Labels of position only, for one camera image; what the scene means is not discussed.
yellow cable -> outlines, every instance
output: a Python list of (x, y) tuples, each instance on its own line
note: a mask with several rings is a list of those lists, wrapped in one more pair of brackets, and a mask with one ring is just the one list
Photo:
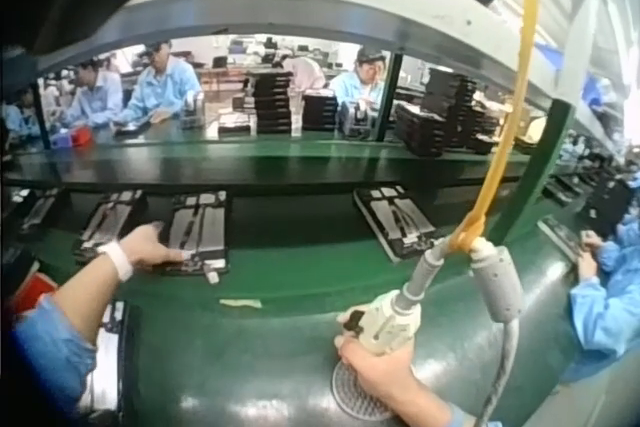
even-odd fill
[(498, 150), (491, 162), (489, 172), (484, 179), (480, 194), (476, 199), (473, 210), (467, 214), (462, 223), (456, 228), (449, 243), (452, 251), (469, 252), (473, 241), (484, 232), (487, 210), (500, 184), (502, 174), (507, 165), (509, 152), (520, 122), (524, 98), (527, 92), (529, 64), (533, 51), (534, 36), (538, 18), (538, 0), (524, 0), (522, 16), (522, 32), (520, 37), (520, 53), (518, 56), (518, 74), (516, 77), (515, 93), (513, 95), (513, 113), (504, 129)]

red object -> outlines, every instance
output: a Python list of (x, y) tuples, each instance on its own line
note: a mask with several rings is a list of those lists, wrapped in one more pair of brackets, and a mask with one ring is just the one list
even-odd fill
[(11, 310), (14, 314), (23, 314), (35, 309), (40, 297), (54, 292), (58, 288), (48, 276), (36, 272), (30, 275), (11, 298)]
[(91, 142), (91, 139), (91, 129), (87, 126), (78, 127), (76, 130), (71, 132), (71, 142), (74, 147), (88, 144)]

metal mesh disc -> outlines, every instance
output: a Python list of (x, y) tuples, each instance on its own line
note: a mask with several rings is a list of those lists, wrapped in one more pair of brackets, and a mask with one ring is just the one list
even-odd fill
[(331, 388), (340, 408), (352, 417), (380, 421), (394, 415), (386, 405), (360, 387), (356, 372), (344, 362), (338, 362), (333, 369)]

white wristband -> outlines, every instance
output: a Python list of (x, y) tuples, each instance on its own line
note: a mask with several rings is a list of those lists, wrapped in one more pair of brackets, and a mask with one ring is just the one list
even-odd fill
[(111, 259), (113, 265), (116, 266), (118, 278), (121, 282), (126, 282), (133, 275), (133, 266), (117, 241), (113, 240), (108, 244), (101, 245), (96, 250), (101, 254), (106, 254)]

white curved panel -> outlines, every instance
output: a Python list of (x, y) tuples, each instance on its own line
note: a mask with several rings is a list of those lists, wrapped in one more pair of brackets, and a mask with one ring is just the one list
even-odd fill
[[(217, 31), (376, 43), (505, 88), (512, 88), (519, 48), (517, 36), (473, 0), (131, 0), (92, 38), (40, 65), (153, 37)], [(550, 64), (534, 52), (529, 101), (547, 107), (554, 82)]]

